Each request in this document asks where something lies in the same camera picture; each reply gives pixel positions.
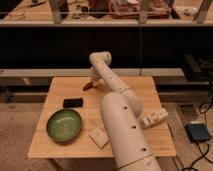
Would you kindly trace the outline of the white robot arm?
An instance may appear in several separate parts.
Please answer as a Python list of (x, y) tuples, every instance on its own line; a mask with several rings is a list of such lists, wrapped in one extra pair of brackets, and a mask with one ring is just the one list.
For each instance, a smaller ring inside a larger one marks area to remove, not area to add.
[(134, 91), (109, 68), (111, 59), (107, 51), (89, 56), (92, 82), (103, 79), (111, 90), (103, 97), (100, 109), (118, 171), (162, 171), (137, 121), (142, 104)]

